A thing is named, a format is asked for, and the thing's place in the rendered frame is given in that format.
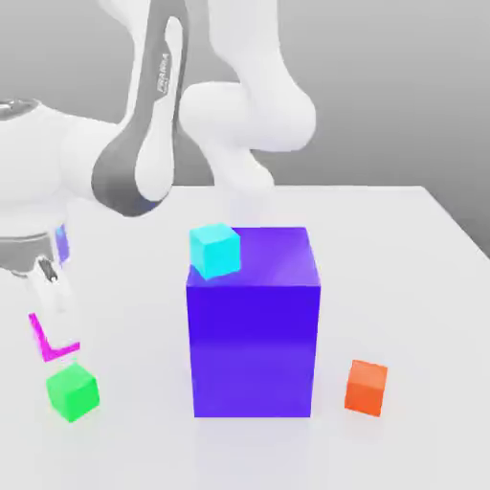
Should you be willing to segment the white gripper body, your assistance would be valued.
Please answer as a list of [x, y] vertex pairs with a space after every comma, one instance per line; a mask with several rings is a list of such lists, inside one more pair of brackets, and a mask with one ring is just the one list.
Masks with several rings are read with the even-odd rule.
[[63, 269], [46, 256], [38, 256], [28, 273], [35, 297], [35, 312], [50, 347], [62, 348], [79, 341], [72, 288]]

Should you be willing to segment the small magenta cube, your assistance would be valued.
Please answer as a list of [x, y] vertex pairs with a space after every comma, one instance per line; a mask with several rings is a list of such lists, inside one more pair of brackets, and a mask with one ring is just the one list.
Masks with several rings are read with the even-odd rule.
[[35, 313], [29, 313], [28, 319], [33, 329], [34, 336], [37, 341], [38, 349], [45, 363], [55, 359], [64, 357], [73, 352], [79, 351], [80, 342], [75, 342], [63, 347], [51, 347], [48, 338], [46, 337], [42, 325]]

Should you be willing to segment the small green cube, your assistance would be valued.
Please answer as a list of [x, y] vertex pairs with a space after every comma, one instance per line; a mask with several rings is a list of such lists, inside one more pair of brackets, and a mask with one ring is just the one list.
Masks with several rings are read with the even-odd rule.
[[46, 388], [52, 407], [70, 423], [100, 404], [96, 377], [76, 362], [49, 377]]

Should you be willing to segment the small cyan cube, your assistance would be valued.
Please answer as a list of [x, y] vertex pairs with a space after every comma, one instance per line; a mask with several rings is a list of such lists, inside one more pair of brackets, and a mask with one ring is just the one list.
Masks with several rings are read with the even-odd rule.
[[240, 235], [223, 223], [191, 229], [190, 264], [204, 279], [237, 272], [241, 268], [240, 240]]

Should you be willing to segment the small orange cube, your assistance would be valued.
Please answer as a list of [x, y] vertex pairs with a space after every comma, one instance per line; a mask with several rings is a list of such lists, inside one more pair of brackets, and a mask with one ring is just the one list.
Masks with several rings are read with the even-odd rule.
[[387, 367], [353, 360], [347, 378], [345, 408], [379, 417], [387, 376]]

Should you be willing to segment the large blue box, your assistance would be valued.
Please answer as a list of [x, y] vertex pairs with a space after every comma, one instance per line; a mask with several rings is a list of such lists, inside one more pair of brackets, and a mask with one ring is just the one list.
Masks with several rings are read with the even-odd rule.
[[239, 228], [241, 268], [203, 279], [186, 300], [197, 417], [311, 413], [321, 281], [304, 227]]

